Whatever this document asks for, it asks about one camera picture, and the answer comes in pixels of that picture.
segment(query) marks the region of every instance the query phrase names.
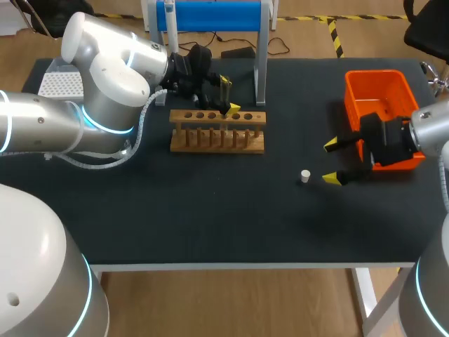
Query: blue led ring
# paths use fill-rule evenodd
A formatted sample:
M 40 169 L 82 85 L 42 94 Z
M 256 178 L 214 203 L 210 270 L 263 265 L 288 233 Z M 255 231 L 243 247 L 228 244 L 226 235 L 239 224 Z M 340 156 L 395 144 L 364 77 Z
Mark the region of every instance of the blue led ring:
M 87 293 L 86 304 L 84 305 L 83 312 L 79 316 L 78 321 L 76 322 L 75 326 L 70 331 L 70 333 L 67 335 L 67 337 L 72 337 L 76 333 L 76 331 L 79 329 L 79 326 L 81 325 L 81 323 L 83 322 L 84 317 L 86 316 L 87 309 L 89 308 L 89 303 L 91 302 L 91 297 L 92 297 L 92 272 L 91 272 L 91 267 L 87 263 L 87 260 L 84 257 L 84 255 L 83 255 L 83 259 L 84 259 L 84 262 L 86 263 L 86 267 L 87 267 L 87 271 L 88 271 L 88 275 L 89 275 L 89 290 L 88 290 L 88 293 Z
M 0 95 L 3 96 L 3 99 L 5 101 L 6 105 L 6 116 L 8 117 L 8 128 L 6 130 L 6 137 L 5 137 L 5 143 L 3 144 L 3 147 L 0 149 L 0 153 L 6 150 L 6 148 L 9 145 L 9 142 L 11 140 L 11 134 L 13 132 L 13 115 L 11 113 L 11 109 L 9 109 L 9 99 L 8 96 L 5 94 L 4 91 L 0 90 Z
M 131 32 L 131 36 L 133 37 L 133 40 L 134 40 L 134 41 L 137 41 L 137 40 L 138 40 L 137 35 L 134 34 L 133 32 Z M 131 66 L 131 63 L 133 63 L 133 60 L 134 60 L 134 54 L 135 54 L 135 51 L 134 51 L 134 45 L 132 45 L 132 47 L 133 47 L 133 48 L 132 48 L 131 51 L 130 51 L 128 63 L 126 63 L 126 66 L 127 66 L 127 67 L 130 67 L 130 66 Z
M 103 130 L 103 131 L 106 131 L 106 132 L 109 132 L 109 133 L 115 133 L 116 135 L 126 135 L 127 133 L 130 133 L 130 132 L 134 129 L 134 126 L 133 126 L 133 127 L 130 128 L 129 130 L 124 130 L 124 131 L 120 131 L 120 130 L 112 130 L 111 128 L 107 128 L 107 127 L 105 127 L 105 126 L 103 126 L 103 125 L 100 125 L 99 123 L 97 123 L 96 121 L 94 121 L 93 119 L 91 119 L 91 118 L 89 117 L 89 115 L 87 114 L 87 112 L 85 111 L 84 105 L 83 105 L 83 107 L 82 107 L 81 109 L 83 110 L 83 115 L 85 116 L 85 118 L 86 118 L 90 123 L 92 123 L 94 126 L 96 126 L 97 128 L 99 128 L 100 130 Z
M 431 322 L 434 323 L 434 325 L 436 326 L 436 328 L 443 334 L 443 336 L 449 337 L 449 333 L 446 332 L 446 330 L 438 323 L 436 318 L 430 312 L 430 309 L 429 309 L 429 307 L 427 307 L 426 301 L 424 300 L 424 297 L 422 295 L 421 287 L 420 287 L 420 278 L 418 276 L 418 272 L 420 270 L 420 261 L 421 261 L 421 258 L 418 260 L 418 263 L 416 265 L 416 276 L 415 277 L 416 277 L 416 289 L 418 292 L 418 296 L 420 297 L 421 305 L 424 308 L 424 311 L 426 312 L 427 316 L 429 316 Z

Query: wooden peg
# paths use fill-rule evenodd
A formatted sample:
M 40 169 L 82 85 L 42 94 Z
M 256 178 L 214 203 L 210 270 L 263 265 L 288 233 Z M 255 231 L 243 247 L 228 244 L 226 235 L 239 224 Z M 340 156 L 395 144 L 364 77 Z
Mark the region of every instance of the wooden peg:
M 190 146 L 190 129 L 189 128 L 185 129 L 185 146 L 186 147 Z
M 225 146 L 225 130 L 220 130 L 220 147 Z
M 209 146 L 213 145 L 213 128 L 209 129 Z
M 201 146 L 201 128 L 196 129 L 196 146 Z
M 250 131 L 248 129 L 245 130 L 245 147 L 248 147 L 250 142 Z
M 176 123 L 176 135 L 179 137 L 181 136 L 181 123 Z
M 237 147 L 237 130 L 232 130 L 232 147 Z

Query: orange plastic bin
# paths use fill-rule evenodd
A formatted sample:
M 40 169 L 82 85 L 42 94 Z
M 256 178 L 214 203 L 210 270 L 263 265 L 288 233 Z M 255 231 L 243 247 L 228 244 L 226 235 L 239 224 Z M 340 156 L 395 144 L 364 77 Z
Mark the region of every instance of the orange plastic bin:
M 345 77 L 344 105 L 353 131 L 360 129 L 360 118 L 376 112 L 382 121 L 398 116 L 410 117 L 418 109 L 415 97 L 404 75 L 397 70 L 354 70 Z M 363 141 L 357 142 L 363 159 Z M 388 166 L 376 163 L 374 171 L 413 170 L 425 156 L 415 153 L 412 159 Z

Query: yellow black hazard tape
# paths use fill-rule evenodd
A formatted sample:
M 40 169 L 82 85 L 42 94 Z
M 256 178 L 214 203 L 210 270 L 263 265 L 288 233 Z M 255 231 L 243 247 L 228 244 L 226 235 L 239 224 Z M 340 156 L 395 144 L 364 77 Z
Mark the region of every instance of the yellow black hazard tape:
M 318 20 L 407 20 L 406 15 L 306 15 L 306 16 L 282 16 L 278 21 L 310 21 Z
M 134 16 L 128 14 L 103 14 L 95 13 L 97 18 L 109 18 L 109 19 L 131 19 L 131 20 L 143 20 L 143 16 Z
M 330 37 L 332 37 L 337 58 L 344 58 L 343 47 L 337 34 L 337 25 L 335 24 L 335 22 L 336 21 L 333 19 L 328 19 Z
M 142 16 L 128 14 L 104 14 L 96 13 L 98 18 L 143 20 Z M 282 16 L 278 21 L 310 21 L 318 20 L 407 20 L 406 15 L 306 15 L 306 16 Z

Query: blue roller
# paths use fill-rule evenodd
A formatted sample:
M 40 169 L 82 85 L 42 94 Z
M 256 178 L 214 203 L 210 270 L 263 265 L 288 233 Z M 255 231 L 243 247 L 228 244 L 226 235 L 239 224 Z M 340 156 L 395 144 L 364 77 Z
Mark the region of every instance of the blue roller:
M 259 1 L 176 1 L 177 30 L 183 32 L 259 32 Z M 167 30 L 163 1 L 156 3 L 157 25 Z

